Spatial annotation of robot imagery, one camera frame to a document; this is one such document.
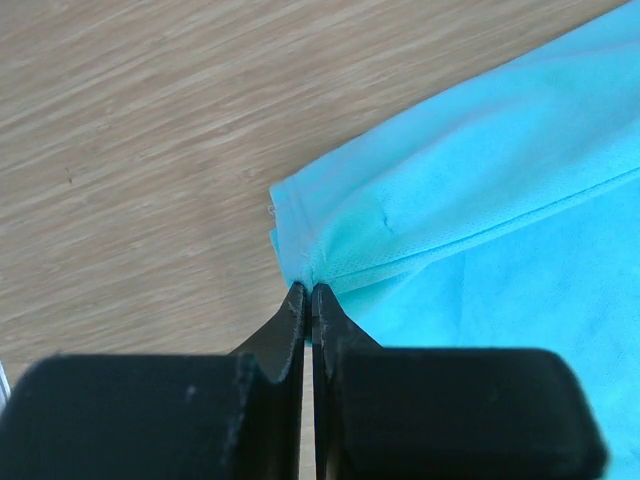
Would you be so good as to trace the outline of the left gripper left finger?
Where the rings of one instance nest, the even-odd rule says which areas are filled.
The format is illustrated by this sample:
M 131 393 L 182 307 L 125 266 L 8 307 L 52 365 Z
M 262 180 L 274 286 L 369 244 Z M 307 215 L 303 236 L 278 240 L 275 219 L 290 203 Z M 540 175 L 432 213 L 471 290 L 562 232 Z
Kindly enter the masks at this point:
M 295 479 L 306 292 L 226 355 L 58 354 L 1 415 L 5 479 Z

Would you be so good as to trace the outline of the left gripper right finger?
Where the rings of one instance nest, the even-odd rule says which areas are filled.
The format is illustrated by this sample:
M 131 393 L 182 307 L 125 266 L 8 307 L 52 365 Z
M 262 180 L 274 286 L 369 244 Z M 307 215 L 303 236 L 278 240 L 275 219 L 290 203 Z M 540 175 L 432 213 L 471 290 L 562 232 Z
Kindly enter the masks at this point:
M 311 295 L 320 479 L 599 479 L 608 451 L 567 363 L 536 348 L 391 348 Z

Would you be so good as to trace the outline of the teal green t shirt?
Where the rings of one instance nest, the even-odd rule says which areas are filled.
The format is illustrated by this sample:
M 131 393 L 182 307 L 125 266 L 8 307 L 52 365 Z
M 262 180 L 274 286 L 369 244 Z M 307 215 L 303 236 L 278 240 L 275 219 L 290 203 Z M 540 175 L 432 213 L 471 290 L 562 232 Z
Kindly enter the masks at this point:
M 639 475 L 639 5 L 450 88 L 270 189 L 287 283 L 379 343 L 542 347 Z

